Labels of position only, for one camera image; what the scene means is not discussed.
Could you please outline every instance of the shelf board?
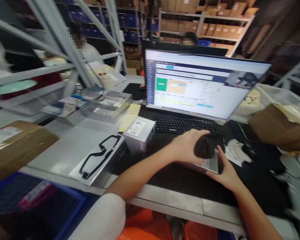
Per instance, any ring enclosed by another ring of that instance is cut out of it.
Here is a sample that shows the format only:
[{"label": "shelf board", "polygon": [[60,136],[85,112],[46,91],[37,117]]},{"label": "shelf board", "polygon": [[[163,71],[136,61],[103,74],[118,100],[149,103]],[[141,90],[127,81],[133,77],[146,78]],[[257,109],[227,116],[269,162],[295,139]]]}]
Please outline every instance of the shelf board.
[{"label": "shelf board", "polygon": [[199,38],[213,38],[213,39],[227,40],[227,41],[234,41],[234,42],[238,41],[238,39],[233,39],[233,38],[221,38],[221,37],[203,36],[203,35],[199,35]]},{"label": "shelf board", "polygon": [[241,22],[249,22],[250,21],[250,18],[235,18],[235,17],[225,17],[225,16],[206,15],[205,18],[215,18],[215,19],[233,20],[233,21],[241,21]]},{"label": "shelf board", "polygon": [[162,14],[171,14],[171,15],[182,15],[182,16],[191,16],[191,17],[200,17],[200,14],[191,14],[191,13],[180,13],[180,12],[164,12],[161,11]]}]

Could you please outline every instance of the hand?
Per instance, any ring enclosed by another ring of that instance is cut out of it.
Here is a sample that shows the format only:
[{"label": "hand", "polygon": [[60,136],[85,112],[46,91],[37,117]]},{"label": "hand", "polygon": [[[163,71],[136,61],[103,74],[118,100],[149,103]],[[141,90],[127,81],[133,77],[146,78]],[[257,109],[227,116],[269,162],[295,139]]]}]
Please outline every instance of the hand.
[{"label": "hand", "polygon": [[222,160],[223,171],[222,174],[216,174],[207,171],[206,174],[217,182],[221,183],[224,187],[228,188],[233,193],[239,192],[244,186],[243,182],[237,175],[236,170],[233,168],[232,164],[229,162],[227,157],[224,155],[221,147],[218,145],[218,157]]},{"label": "hand", "polygon": [[202,164],[204,159],[198,158],[194,155],[194,146],[203,135],[209,134],[208,130],[191,129],[182,135],[176,137],[168,146],[165,147],[171,161],[173,162],[190,162]]}]

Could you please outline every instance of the orange fabric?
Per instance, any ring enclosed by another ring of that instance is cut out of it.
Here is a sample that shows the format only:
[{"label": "orange fabric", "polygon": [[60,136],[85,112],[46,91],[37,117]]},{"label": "orange fabric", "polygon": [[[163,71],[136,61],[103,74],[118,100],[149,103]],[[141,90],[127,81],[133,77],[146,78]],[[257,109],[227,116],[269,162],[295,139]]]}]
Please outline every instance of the orange fabric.
[{"label": "orange fabric", "polygon": [[217,240],[218,232],[216,228],[200,223],[187,222],[184,226],[186,240]]},{"label": "orange fabric", "polygon": [[169,223],[162,213],[141,208],[128,218],[118,240],[172,240]]}]

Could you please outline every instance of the computer mouse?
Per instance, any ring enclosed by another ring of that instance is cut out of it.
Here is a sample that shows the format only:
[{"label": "computer mouse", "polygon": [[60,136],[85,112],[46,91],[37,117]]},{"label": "computer mouse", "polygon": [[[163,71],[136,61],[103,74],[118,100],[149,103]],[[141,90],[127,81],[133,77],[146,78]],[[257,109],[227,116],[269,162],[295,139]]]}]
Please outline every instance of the computer mouse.
[{"label": "computer mouse", "polygon": [[210,150],[209,139],[207,137],[201,137],[194,146],[194,155],[203,158],[210,159],[214,155],[214,151]]}]

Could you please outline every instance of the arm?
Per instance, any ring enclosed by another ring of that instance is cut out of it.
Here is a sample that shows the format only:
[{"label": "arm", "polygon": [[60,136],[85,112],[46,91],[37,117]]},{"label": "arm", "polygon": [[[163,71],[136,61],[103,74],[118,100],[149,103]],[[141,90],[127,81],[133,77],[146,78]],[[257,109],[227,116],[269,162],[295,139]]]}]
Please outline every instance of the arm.
[{"label": "arm", "polygon": [[194,155],[199,138],[209,131],[190,131],[175,138],[168,146],[124,171],[104,192],[114,193],[128,201],[160,169],[175,161],[202,164],[204,160]]},{"label": "arm", "polygon": [[221,158],[224,166],[222,174],[207,172],[207,175],[234,193],[249,239],[282,240],[282,237],[264,214],[257,201],[238,177],[236,170],[226,158],[220,146],[218,146],[218,156]]}]

